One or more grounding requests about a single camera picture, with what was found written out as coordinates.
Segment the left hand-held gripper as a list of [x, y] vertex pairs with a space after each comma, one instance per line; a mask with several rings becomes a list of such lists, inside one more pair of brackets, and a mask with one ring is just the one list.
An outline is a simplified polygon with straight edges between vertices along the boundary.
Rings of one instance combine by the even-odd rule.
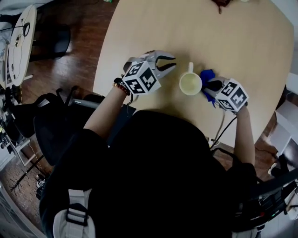
[[176, 63], [157, 66], [159, 60], [175, 60], [169, 52], [157, 50], [130, 57], [123, 68], [123, 82], [133, 95], [150, 94], [161, 87], [159, 79], [175, 69]]

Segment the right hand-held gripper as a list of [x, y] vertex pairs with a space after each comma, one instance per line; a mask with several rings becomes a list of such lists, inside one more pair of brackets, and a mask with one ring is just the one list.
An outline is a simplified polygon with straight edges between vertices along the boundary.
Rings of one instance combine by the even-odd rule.
[[208, 102], [220, 104], [220, 106], [227, 111], [237, 113], [248, 101], [249, 96], [242, 85], [234, 80], [225, 77], [215, 77], [209, 82], [220, 81], [224, 84], [221, 90], [213, 91], [208, 88], [203, 89], [203, 93]]

